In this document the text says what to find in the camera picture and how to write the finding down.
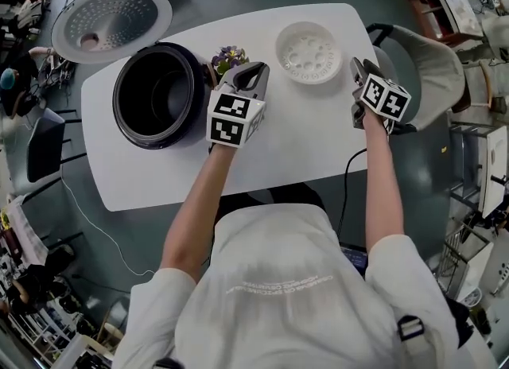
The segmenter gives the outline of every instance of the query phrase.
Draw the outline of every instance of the black pot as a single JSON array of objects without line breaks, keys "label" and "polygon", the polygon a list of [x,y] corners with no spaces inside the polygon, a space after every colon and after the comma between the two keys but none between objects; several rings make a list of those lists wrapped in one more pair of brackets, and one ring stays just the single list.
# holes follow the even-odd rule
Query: black pot
[{"label": "black pot", "polygon": [[191,145],[205,136],[211,80],[208,66],[173,43],[147,47],[122,68],[113,90],[119,129],[136,146]]}]

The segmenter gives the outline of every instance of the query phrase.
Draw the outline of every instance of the rice cooker lid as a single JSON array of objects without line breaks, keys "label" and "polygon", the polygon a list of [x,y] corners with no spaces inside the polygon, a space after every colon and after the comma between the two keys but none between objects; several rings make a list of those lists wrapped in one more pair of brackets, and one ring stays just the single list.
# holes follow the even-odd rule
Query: rice cooker lid
[{"label": "rice cooker lid", "polygon": [[169,0],[73,0],[52,28],[53,48],[78,64],[102,64],[158,41],[172,21]]}]

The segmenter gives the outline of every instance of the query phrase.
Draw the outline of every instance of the small purple flowers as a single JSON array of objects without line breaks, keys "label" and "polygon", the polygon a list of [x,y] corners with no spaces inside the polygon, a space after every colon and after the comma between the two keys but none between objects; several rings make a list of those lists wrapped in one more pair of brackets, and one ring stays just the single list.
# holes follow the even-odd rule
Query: small purple flowers
[{"label": "small purple flowers", "polygon": [[244,49],[237,49],[236,45],[222,47],[217,55],[212,57],[212,65],[217,73],[223,76],[228,69],[249,62]]}]

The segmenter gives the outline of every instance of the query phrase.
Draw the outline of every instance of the white bowl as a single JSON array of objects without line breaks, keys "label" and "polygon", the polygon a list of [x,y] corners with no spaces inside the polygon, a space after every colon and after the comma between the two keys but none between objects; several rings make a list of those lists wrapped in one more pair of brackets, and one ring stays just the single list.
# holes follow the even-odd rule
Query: white bowl
[{"label": "white bowl", "polygon": [[285,74],[301,84],[322,84],[341,69],[343,59],[332,34],[314,22],[299,21],[276,39],[276,56]]}]

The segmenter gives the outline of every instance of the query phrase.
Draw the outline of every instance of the white t-shirt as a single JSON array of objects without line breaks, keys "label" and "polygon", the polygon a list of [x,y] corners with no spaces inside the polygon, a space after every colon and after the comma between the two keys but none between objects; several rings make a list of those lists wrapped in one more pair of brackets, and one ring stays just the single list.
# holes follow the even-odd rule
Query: white t-shirt
[{"label": "white t-shirt", "polygon": [[217,224],[197,285],[163,269],[132,289],[113,368],[148,369],[168,355],[186,369],[400,367],[394,311],[421,318],[447,367],[455,321],[410,238],[380,240],[364,281],[320,208],[244,208]]}]

